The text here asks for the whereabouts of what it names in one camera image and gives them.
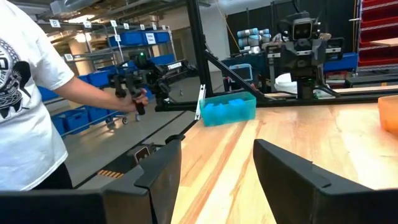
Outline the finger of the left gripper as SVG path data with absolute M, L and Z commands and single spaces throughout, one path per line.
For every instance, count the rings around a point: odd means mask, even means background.
M 283 42 L 280 46 L 280 66 L 289 69 L 296 69 L 297 66 L 297 50 L 296 42 Z
M 326 40 L 312 40 L 312 65 L 321 65 L 326 60 Z

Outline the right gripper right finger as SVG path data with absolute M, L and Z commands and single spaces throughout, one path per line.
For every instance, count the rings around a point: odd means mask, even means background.
M 398 189 L 370 189 L 263 139 L 253 159 L 277 224 L 398 224 Z

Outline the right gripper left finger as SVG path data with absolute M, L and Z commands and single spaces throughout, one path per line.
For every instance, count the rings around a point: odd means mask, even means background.
M 0 192 L 0 224 L 170 224 L 181 164 L 174 139 L 100 189 Z

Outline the blue wooden block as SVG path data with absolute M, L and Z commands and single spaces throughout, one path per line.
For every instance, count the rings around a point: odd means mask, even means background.
M 244 117 L 248 115 L 247 104 L 243 99 L 238 98 L 228 101 L 228 105 L 231 107 L 233 116 Z
M 221 125 L 226 122 L 226 106 L 223 104 L 207 104 L 204 112 L 205 122 L 209 126 Z

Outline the person's forearm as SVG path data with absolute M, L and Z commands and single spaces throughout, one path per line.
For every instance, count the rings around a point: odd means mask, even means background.
M 124 112 L 132 112 L 135 110 L 131 101 L 128 102 L 125 99 L 118 98 L 76 77 L 73 77 L 61 87 L 56 88 L 54 92 L 67 100 L 81 105 Z

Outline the blue storage crate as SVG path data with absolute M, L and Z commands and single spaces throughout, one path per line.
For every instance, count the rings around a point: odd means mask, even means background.
M 346 53 L 343 54 L 341 60 L 330 60 L 324 63 L 324 72 L 335 72 L 341 70 L 352 71 L 356 70 L 358 66 L 358 54 L 357 53 Z

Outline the white round object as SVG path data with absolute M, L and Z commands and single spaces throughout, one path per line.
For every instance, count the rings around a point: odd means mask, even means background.
M 290 73 L 283 73 L 275 79 L 274 87 L 277 91 L 297 94 L 297 82 L 292 81 Z

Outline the black background curtain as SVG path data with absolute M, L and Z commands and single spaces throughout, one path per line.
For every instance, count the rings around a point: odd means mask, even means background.
M 244 6 L 237 13 L 226 16 L 229 52 L 239 52 L 233 40 L 239 30 L 258 28 L 269 29 L 274 35 L 276 28 L 272 23 L 270 0 L 255 0 L 258 6 Z M 333 37 L 345 39 L 345 52 L 354 51 L 354 28 L 350 21 L 354 17 L 355 0 L 297 0 L 297 7 L 307 11 L 311 17 L 318 17 L 321 30 Z

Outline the light blue framed screen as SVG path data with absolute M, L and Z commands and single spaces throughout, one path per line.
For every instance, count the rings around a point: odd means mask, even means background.
M 252 83 L 253 74 L 252 74 L 252 66 L 248 63 L 242 63 L 238 65 L 231 65 L 229 68 L 235 72 L 239 77 L 241 77 L 244 81 Z

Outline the long wooden side bench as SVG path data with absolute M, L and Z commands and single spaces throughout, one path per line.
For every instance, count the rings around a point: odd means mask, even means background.
M 357 93 L 360 91 L 377 91 L 377 90 L 398 90 L 398 85 L 388 85 L 388 86 L 370 86 L 370 87 L 359 87 L 359 88 L 342 88 L 342 89 L 336 89 L 335 91 L 342 94 L 342 93 Z M 265 96 L 269 96 L 269 97 L 274 97 L 274 98 L 278 98 L 278 97 L 288 97 L 288 96 L 294 96 L 294 95 L 290 95 L 290 94 L 286 94 L 286 93 L 267 93 L 264 94 Z

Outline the shelf with red bins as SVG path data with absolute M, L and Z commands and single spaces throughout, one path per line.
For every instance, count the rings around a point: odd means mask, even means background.
M 358 68 L 398 66 L 398 47 L 383 47 L 371 41 L 398 37 L 398 0 L 358 0 Z

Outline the wooden workbench top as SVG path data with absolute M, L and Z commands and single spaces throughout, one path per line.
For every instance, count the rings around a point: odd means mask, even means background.
M 398 47 L 398 37 L 371 41 L 371 44 L 383 47 Z

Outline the green plastic bin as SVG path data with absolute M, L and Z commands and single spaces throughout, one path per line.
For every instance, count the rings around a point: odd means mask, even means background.
M 235 100 L 235 99 L 243 99 L 246 104 L 247 104 L 247 108 L 248 108 L 248 115 L 244 116 L 244 117 L 235 117 L 233 116 L 233 114 L 231 113 L 231 107 L 228 105 L 228 101 L 231 100 Z M 236 123 L 236 122 L 240 122 L 240 121 L 248 121 L 251 119 L 254 119 L 256 116 L 256 98 L 254 96 L 252 96 L 252 94 L 250 94 L 249 92 L 238 92 L 238 93 L 230 93 L 227 95 L 221 95 L 221 96 L 214 96 L 211 98 L 205 98 L 203 100 L 203 102 L 201 103 L 200 109 L 201 109 L 201 117 L 204 123 L 204 126 L 206 127 L 210 127 L 209 125 L 206 124 L 205 122 L 205 112 L 204 112 L 204 108 L 207 104 L 223 104 L 226 106 L 226 122 L 224 124 L 229 124 L 229 123 Z

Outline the orange plastic bin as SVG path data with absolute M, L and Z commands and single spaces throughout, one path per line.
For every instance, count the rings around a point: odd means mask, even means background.
M 398 136 L 398 95 L 380 97 L 378 109 L 381 128 Z

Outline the person's hand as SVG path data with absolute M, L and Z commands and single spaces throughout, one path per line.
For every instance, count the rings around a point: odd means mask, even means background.
M 147 106 L 149 103 L 147 92 L 143 88 L 141 88 L 140 91 L 141 93 L 137 97 L 127 93 L 124 98 L 120 98 L 119 101 L 121 106 L 118 108 L 118 110 L 121 110 L 123 112 L 135 112 L 138 111 L 138 107 L 144 108 L 145 106 Z

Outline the metal shelf with blue bins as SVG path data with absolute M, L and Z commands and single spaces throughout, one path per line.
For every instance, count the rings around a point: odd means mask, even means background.
M 108 76 L 116 72 L 133 72 L 137 70 L 134 62 L 128 62 L 121 68 L 116 66 L 117 55 L 121 55 L 125 50 L 137 50 L 139 47 L 145 48 L 148 52 L 153 45 L 171 43 L 171 31 L 166 26 L 160 29 L 145 28 L 140 25 L 130 26 L 125 24 L 119 26 L 115 21 L 111 21 L 109 26 L 103 24 L 84 21 L 82 23 L 62 23 L 56 19 L 48 22 L 38 21 L 37 24 L 47 33 L 58 34 L 51 39 L 53 45 L 59 45 L 68 38 L 81 36 L 81 41 L 90 49 L 92 37 L 102 35 L 105 37 L 105 48 L 100 50 L 90 50 L 84 54 L 63 54 L 63 59 L 68 63 L 91 62 L 95 71 L 80 78 L 97 87 L 108 86 Z

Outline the person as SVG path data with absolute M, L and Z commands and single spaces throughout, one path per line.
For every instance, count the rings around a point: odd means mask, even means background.
M 74 77 L 45 32 L 0 0 L 0 191 L 70 189 L 68 152 L 42 101 Z

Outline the silver metal bracket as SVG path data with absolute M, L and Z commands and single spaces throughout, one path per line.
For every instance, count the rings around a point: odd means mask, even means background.
M 197 101 L 197 107 L 195 110 L 195 117 L 194 120 L 198 121 L 201 118 L 201 103 L 203 102 L 203 100 L 205 99 L 206 96 L 206 85 L 205 84 L 201 84 L 200 85 L 200 89 L 199 89 L 199 94 L 198 94 L 198 101 Z

